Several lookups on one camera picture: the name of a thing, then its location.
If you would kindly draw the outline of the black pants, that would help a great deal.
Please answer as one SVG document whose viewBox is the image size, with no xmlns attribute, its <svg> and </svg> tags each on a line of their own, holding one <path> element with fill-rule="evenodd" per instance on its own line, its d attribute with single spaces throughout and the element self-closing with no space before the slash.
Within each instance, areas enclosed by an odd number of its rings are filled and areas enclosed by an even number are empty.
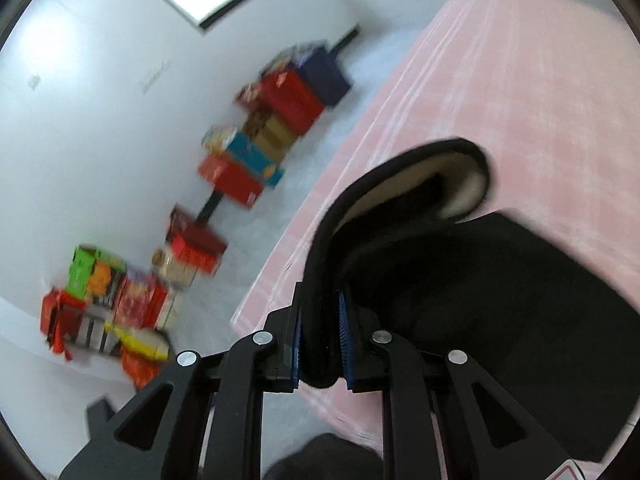
<svg viewBox="0 0 640 480">
<path fill-rule="evenodd" d="M 300 290 L 299 374 L 344 376 L 338 317 L 431 353 L 462 350 L 578 460 L 597 462 L 639 399 L 638 311 L 501 211 L 464 139 L 427 143 L 349 185 L 321 219 Z"/>
</svg>

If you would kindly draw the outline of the red box near bed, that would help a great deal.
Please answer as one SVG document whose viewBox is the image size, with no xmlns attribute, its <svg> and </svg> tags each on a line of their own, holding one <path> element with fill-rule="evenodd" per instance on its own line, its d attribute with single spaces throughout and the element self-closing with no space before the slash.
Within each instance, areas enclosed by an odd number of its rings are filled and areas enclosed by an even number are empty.
<svg viewBox="0 0 640 480">
<path fill-rule="evenodd" d="M 169 215 L 166 243 L 182 263 L 201 273 L 214 275 L 228 243 L 207 223 L 176 205 Z"/>
</svg>

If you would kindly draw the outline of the green box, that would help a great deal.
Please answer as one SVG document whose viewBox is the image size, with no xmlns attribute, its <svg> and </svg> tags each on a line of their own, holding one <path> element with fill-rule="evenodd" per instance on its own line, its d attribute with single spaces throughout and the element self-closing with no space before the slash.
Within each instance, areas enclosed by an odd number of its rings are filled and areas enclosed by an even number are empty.
<svg viewBox="0 0 640 480">
<path fill-rule="evenodd" d="M 68 269 L 65 290 L 88 304 L 111 309 L 126 271 L 126 262 L 119 256 L 96 246 L 79 245 Z"/>
</svg>

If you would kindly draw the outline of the dark blue gift bag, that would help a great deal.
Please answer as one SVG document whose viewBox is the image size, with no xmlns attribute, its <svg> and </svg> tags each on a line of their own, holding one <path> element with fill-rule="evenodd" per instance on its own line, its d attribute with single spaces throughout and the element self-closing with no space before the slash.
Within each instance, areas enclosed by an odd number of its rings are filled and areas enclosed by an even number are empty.
<svg viewBox="0 0 640 480">
<path fill-rule="evenodd" d="M 335 55 L 324 44 L 298 46 L 292 63 L 300 79 L 325 107 L 336 107 L 352 88 Z"/>
</svg>

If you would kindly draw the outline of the pink plaid bed sheet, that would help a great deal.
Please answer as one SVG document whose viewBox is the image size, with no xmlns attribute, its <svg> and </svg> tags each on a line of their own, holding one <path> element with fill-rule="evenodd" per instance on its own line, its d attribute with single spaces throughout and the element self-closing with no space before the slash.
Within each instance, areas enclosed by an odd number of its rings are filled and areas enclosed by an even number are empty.
<svg viewBox="0 0 640 480">
<path fill-rule="evenodd" d="M 233 328 L 284 306 L 311 234 L 352 180 L 407 148 L 461 136 L 505 209 L 639 300 L 639 46 L 573 0 L 448 0 L 296 212 Z"/>
</svg>

